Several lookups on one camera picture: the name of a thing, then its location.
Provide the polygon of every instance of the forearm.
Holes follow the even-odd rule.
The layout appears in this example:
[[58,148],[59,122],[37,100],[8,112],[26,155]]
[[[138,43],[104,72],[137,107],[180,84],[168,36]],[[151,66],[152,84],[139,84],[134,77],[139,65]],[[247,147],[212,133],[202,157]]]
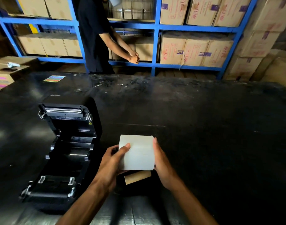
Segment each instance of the forearm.
[[114,34],[114,37],[116,38],[117,40],[117,43],[119,44],[119,46],[121,46],[123,49],[125,49],[127,52],[131,52],[132,49],[130,48],[129,45],[126,44],[126,42],[123,41],[123,39],[121,38],[121,36],[115,32],[114,29],[113,30],[113,34]]
[[108,48],[110,48],[110,50],[112,52],[114,52],[115,54],[117,54],[118,56],[126,59],[126,60],[130,60],[130,55],[125,53],[115,42],[111,42],[109,45],[108,45]]
[[190,224],[218,225],[215,219],[201,205],[199,200],[190,192],[181,179],[177,181],[176,186],[177,187],[171,192],[188,217]]
[[93,181],[56,225],[89,225],[107,196],[107,188]]

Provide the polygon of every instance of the printer warning label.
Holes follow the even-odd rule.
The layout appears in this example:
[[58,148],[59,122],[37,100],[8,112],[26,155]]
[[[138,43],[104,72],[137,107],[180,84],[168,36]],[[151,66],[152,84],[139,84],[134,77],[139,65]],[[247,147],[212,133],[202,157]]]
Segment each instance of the printer warning label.
[[55,118],[57,120],[78,120],[78,121],[81,120],[80,117],[58,117],[58,116],[56,116]]

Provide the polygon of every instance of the hand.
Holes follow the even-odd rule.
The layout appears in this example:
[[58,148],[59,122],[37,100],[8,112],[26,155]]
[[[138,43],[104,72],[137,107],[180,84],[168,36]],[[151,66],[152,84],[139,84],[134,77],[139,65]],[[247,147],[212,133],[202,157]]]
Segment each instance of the hand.
[[118,174],[118,165],[120,159],[123,157],[125,153],[130,149],[130,143],[127,143],[125,146],[119,149],[114,155],[112,155],[112,151],[118,147],[119,145],[115,145],[109,147],[105,154],[102,157],[99,169],[95,178],[92,181],[92,185],[98,183],[102,185],[103,188],[107,189],[108,192],[111,192],[116,186],[116,176]]
[[138,59],[140,60],[139,54],[137,52],[131,50],[129,53],[130,53],[130,56],[132,56],[132,57],[136,57],[137,56]]
[[139,64],[139,58],[137,56],[130,57],[129,62],[133,64]]
[[161,183],[166,189],[169,189],[170,191],[176,190],[179,186],[179,183],[181,182],[181,179],[175,172],[174,168],[171,166],[156,137],[153,139],[153,151],[155,160],[154,169],[158,173]]

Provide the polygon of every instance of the black tabletop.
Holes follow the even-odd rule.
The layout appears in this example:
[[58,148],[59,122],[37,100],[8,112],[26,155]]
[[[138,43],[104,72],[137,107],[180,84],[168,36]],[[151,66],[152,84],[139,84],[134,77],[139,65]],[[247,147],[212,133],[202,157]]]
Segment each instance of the black tabletop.
[[[50,75],[66,77],[42,82]],[[69,93],[90,94],[99,110],[103,135],[92,176],[121,134],[153,135],[218,223],[286,224],[285,88],[56,72],[32,73],[0,91],[0,224],[55,224],[59,218],[18,196],[44,167],[55,137],[38,117],[38,103]],[[92,224],[187,224],[156,173],[142,183],[112,193]]]

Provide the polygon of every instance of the person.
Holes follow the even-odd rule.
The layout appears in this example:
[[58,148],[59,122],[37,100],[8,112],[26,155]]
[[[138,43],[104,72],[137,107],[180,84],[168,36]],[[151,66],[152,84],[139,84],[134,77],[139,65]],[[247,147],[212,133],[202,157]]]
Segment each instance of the person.
[[78,21],[85,51],[86,65],[90,73],[115,74],[108,62],[108,48],[131,63],[139,63],[139,55],[127,45],[110,26],[102,1],[81,0]]
[[[56,225],[87,225],[90,224],[109,193],[116,185],[118,164],[122,156],[130,149],[128,143],[112,155],[118,145],[109,147],[100,163],[98,172],[88,189],[79,197],[71,208],[58,220]],[[170,165],[170,162],[157,142],[153,139],[155,167],[163,186],[171,191],[180,207],[185,212],[190,224],[217,225],[216,220],[190,192],[184,182]]]

